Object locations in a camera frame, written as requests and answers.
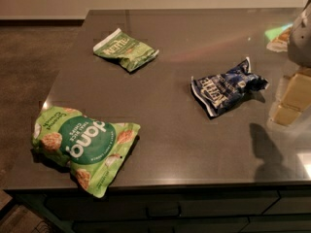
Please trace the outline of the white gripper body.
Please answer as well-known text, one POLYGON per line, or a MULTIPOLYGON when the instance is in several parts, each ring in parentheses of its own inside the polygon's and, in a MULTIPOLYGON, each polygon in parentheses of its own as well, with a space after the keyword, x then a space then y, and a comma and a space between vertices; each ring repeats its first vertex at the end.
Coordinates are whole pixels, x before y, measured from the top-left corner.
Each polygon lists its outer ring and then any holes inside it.
POLYGON ((288 57, 299 66, 311 67, 311 0, 294 21, 288 41, 288 57))

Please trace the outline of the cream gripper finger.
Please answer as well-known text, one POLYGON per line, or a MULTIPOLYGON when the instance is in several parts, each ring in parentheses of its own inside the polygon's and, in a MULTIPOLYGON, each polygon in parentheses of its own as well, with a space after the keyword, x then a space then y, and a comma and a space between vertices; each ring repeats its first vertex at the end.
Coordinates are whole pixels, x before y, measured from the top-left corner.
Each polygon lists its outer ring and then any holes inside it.
POLYGON ((300 67, 291 76, 281 103, 298 111, 311 105, 311 68, 300 67))
POLYGON ((300 111, 294 110, 289 107, 283 107, 282 105, 277 105, 274 109, 274 112, 272 113, 272 120, 275 123, 281 125, 290 125, 300 115, 301 115, 300 111))

